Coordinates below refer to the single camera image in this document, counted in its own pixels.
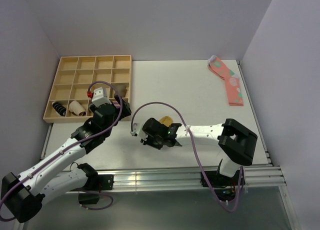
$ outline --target cable connector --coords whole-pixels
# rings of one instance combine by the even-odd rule
[[[190,129],[191,126],[185,125],[185,135],[188,135],[188,130]]]
[[[90,92],[90,91],[87,91],[87,92],[86,92],[86,95],[87,95],[88,98],[90,98],[90,99],[92,99],[93,96],[94,96],[94,94],[93,94],[92,92]]]

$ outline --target white robotic arm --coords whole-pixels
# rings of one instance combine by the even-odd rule
[[[133,136],[139,136],[141,143],[161,149],[183,147],[192,144],[188,129],[196,145],[220,146],[227,158],[222,160],[219,173],[232,178],[241,166],[252,165],[258,136],[234,119],[208,126],[187,126],[173,123],[169,127],[150,118],[144,125],[133,124]]]
[[[131,115],[129,103],[122,101],[121,109],[115,107],[103,87],[97,88],[91,97],[89,108],[93,117],[76,129],[61,147],[19,175],[11,172],[2,179],[1,206],[4,203],[20,223],[34,217],[52,199],[78,188],[89,190],[98,184],[97,171],[87,163],[57,177],[72,162],[103,143],[118,120]],[[10,219],[0,216],[0,220]]]

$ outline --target beige cup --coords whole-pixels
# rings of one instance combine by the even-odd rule
[[[69,111],[80,117],[86,115],[86,110],[77,101],[73,101],[69,104]]]

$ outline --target yellow object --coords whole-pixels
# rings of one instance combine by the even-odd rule
[[[171,117],[164,116],[163,118],[161,118],[159,120],[159,122],[162,123],[163,125],[166,125],[167,127],[169,127],[174,121],[172,120]]]

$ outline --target black bracket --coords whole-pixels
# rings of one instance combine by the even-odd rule
[[[222,134],[218,136],[222,150],[233,162],[243,166],[252,165],[258,136],[232,118],[227,118],[222,126]]]
[[[101,190],[112,190],[114,186],[114,176],[112,174],[101,174],[98,175],[98,183],[101,184]],[[100,186],[94,187],[93,191],[99,191]]]

